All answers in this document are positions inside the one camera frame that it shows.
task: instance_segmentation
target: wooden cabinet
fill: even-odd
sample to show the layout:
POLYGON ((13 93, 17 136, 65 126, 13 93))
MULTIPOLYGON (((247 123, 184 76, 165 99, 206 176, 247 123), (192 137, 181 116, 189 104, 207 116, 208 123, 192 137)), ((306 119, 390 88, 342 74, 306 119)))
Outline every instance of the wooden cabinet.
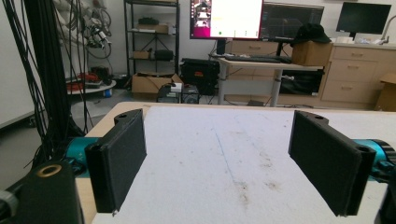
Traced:
POLYGON ((379 79, 396 71, 396 50, 373 47, 334 46, 322 101, 365 104, 367 108, 375 104, 382 89, 379 79))

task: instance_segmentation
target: keyboard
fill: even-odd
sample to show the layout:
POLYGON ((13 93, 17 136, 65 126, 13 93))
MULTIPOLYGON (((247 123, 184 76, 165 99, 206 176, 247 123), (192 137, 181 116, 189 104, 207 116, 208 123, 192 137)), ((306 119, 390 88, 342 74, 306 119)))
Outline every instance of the keyboard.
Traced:
POLYGON ((251 54, 250 58, 266 58, 266 59, 276 59, 281 63, 291 63, 291 57, 288 56, 275 56, 275 55, 262 55, 262 54, 251 54))
POLYGON ((275 58, 246 57, 246 56, 225 56, 224 58, 228 61, 237 61, 237 62, 280 63, 280 60, 275 58))

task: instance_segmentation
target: monitor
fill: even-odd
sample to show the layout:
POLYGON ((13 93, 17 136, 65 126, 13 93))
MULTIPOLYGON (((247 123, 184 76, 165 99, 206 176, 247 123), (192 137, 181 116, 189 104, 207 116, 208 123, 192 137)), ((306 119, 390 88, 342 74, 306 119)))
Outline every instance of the monitor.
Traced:
POLYGON ((290 42, 306 23, 320 24, 324 7, 264 2, 261 39, 290 42))
POLYGON ((337 32, 350 32, 355 38, 356 33, 381 35, 391 5, 349 3, 345 2, 338 20, 337 32))
POLYGON ((258 40, 263 0, 190 0, 190 39, 258 40))

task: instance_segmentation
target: table surface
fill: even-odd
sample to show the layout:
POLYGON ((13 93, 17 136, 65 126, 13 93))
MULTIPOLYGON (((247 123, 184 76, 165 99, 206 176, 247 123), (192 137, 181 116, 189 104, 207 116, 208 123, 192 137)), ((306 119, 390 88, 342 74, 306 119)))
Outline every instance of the table surface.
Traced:
POLYGON ((220 63, 227 64, 228 66, 235 67, 250 67, 250 68, 268 68, 268 69, 285 69, 285 70, 303 70, 303 71, 316 71, 323 69, 323 66, 302 66, 294 63, 254 63, 254 62, 238 62, 228 61, 223 58, 217 59, 220 63))
MULTIPOLYGON (((288 154, 293 109, 120 103, 143 108, 148 156, 120 212, 96 214, 89 179, 78 178, 87 223, 373 223, 386 185, 368 182, 356 217, 335 217, 288 154)), ((396 146, 396 113, 311 110, 352 139, 396 146)))

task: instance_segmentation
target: black cable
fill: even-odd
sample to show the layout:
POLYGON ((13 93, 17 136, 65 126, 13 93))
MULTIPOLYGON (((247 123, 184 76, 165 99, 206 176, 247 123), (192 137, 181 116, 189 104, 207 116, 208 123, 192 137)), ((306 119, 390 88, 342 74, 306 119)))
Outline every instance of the black cable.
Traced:
POLYGON ((267 102, 264 104, 264 106, 267 106, 268 103, 270 103, 270 100, 272 99, 272 97, 268 98, 267 102))
POLYGON ((111 25, 111 17, 108 14, 108 12, 102 8, 94 9, 92 13, 92 17, 98 19, 101 22, 102 31, 105 31, 106 35, 111 36, 111 32, 108 31, 108 28, 111 25))
POLYGON ((218 40, 216 40, 215 46, 217 46, 217 47, 215 48, 215 46, 213 46, 213 49, 212 49, 212 51, 210 51, 209 55, 212 55, 213 52, 215 52, 216 50, 218 50, 218 49, 220 49, 220 48, 223 48, 223 47, 227 46, 227 44, 230 43, 230 42, 231 42, 231 41, 226 41, 225 44, 220 45, 220 46, 217 46, 218 40))
POLYGON ((314 108, 312 105, 283 105, 282 107, 285 107, 285 108, 301 108, 301 107, 314 108))
POLYGON ((108 44, 108 48, 109 48, 109 53, 108 54, 106 53, 106 46, 104 48, 104 52, 105 52, 105 56, 104 57, 99 57, 99 56, 94 55, 93 53, 90 52, 90 48, 87 48, 87 52, 95 59, 106 59, 111 54, 111 44, 108 44))
POLYGON ((208 56, 209 56, 208 60, 210 60, 210 59, 212 58, 212 54, 213 54, 213 52, 215 52, 215 50, 216 50, 216 45, 217 45, 217 43, 218 43, 218 41, 216 40, 215 43, 213 44, 212 50, 210 50, 210 53, 208 54, 208 56))
POLYGON ((289 43, 286 43, 284 46, 282 46, 282 51, 286 54, 287 57, 289 57, 289 54, 285 51, 285 47, 288 45, 289 43))
POLYGON ((238 69, 236 69, 234 72, 228 74, 228 77, 231 76, 231 75, 233 75, 233 74, 235 74, 235 73, 237 73, 237 72, 239 72, 239 71, 241 71, 241 70, 243 70, 243 69, 244 69, 244 68, 238 68, 238 69))
POLYGON ((66 27, 69 30, 75 30, 78 27, 78 11, 73 0, 67 0, 67 2, 70 4, 70 13, 69 23, 66 24, 66 27))
POLYGON ((106 58, 108 62, 108 66, 110 67, 110 71, 108 72, 110 75, 114 75, 113 65, 111 64, 110 60, 106 58))
POLYGON ((207 103, 208 105, 212 105, 213 98, 215 98, 215 94, 213 94, 212 97, 210 98, 209 102, 207 103))
MULTIPOLYGON (((77 14, 81 14, 81 13, 80 13, 80 11, 81 11, 80 7, 77 7, 77 9, 78 9, 77 14)), ((57 17, 56 19, 57 19, 57 22, 58 22, 58 26, 61 27, 62 25, 61 25, 61 22, 60 22, 60 20, 59 20, 59 17, 57 17)), ((68 44, 69 49, 68 49, 67 47, 64 47, 64 48, 65 48, 66 53, 67 53, 67 59, 68 59, 69 62, 70 62, 70 80, 73 80, 73 78, 74 78, 75 80, 78 81, 78 76, 77 76, 77 73, 76 73, 76 69, 75 69, 75 67, 74 67, 73 64, 72 64, 73 58, 72 58, 72 56, 71 56, 71 51, 72 51, 72 48, 71 48, 71 47, 72 47, 73 43, 71 42, 70 35, 71 35, 71 33, 70 33, 70 30, 69 30, 69 44, 68 44)), ((65 43, 66 38, 65 38, 65 36, 64 36, 64 31, 63 31, 63 30, 61 30, 61 37, 62 37, 62 40, 63 40, 64 43, 65 43)), ((81 64, 81 57, 80 57, 80 52, 81 52, 81 50, 80 50, 80 44, 79 44, 79 37, 80 37, 79 32, 77 32, 77 43, 76 43, 76 45, 77 45, 77 51, 78 51, 78 65, 79 65, 80 73, 85 74, 85 73, 86 73, 86 71, 85 71, 85 64, 87 64, 88 59, 86 58, 85 54, 83 54, 83 57, 82 57, 82 64, 81 64)), ((84 42, 85 42, 85 38, 84 38, 84 37, 81 37, 81 42, 82 42, 82 51, 85 52, 85 43, 84 43, 84 42)), ((81 77, 81 80, 82 80, 82 83, 85 83, 85 76, 82 76, 82 77, 81 77)), ((83 87, 83 88, 80 88, 80 87, 78 86, 78 91, 79 91, 79 93, 80 93, 81 102, 83 103, 83 109, 84 109, 84 111, 83 111, 83 116, 84 116, 84 128, 83 128, 83 132, 84 132, 84 133, 87 133, 88 130, 89 130, 89 129, 88 129, 88 120, 90 121, 92 127, 93 127, 93 122, 92 122, 92 117, 91 117, 91 114, 90 114, 90 112, 89 112, 89 110, 88 110, 87 101, 86 101, 86 98, 85 98, 86 89, 85 89, 84 87, 83 87)))
POLYGON ((230 104, 230 105, 237 105, 237 104, 234 104, 234 103, 231 103, 230 101, 228 101, 228 100, 224 100, 224 101, 226 101, 228 104, 230 104))
POLYGON ((28 44, 25 18, 22 8, 23 27, 19 22, 12 0, 3 0, 8 21, 14 35, 21 61, 26 72, 29 91, 35 107, 36 128, 41 138, 41 146, 36 150, 32 168, 55 159, 73 136, 84 133, 70 118, 70 108, 65 89, 64 67, 59 60, 60 46, 56 34, 56 22, 52 1, 27 1, 25 10, 29 21, 32 42, 35 45, 33 56, 28 44), (35 82, 34 70, 40 78, 41 88, 35 82))

